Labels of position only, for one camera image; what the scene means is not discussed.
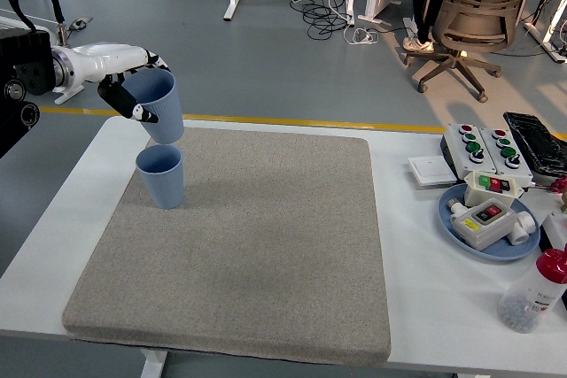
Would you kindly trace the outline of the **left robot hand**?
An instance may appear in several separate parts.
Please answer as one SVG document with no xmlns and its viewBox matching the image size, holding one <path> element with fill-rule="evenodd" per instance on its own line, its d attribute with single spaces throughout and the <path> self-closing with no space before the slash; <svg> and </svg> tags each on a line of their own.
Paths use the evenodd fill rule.
<svg viewBox="0 0 567 378">
<path fill-rule="evenodd" d="M 116 112 L 127 119 L 157 123 L 159 117 L 149 112 L 123 87 L 124 73 L 135 73 L 143 67 L 168 69 L 157 54 L 138 46 L 121 43 L 94 43 L 53 53 L 60 63 L 63 82 L 57 90 L 73 96 L 83 83 L 97 84 L 97 93 Z"/>
</svg>

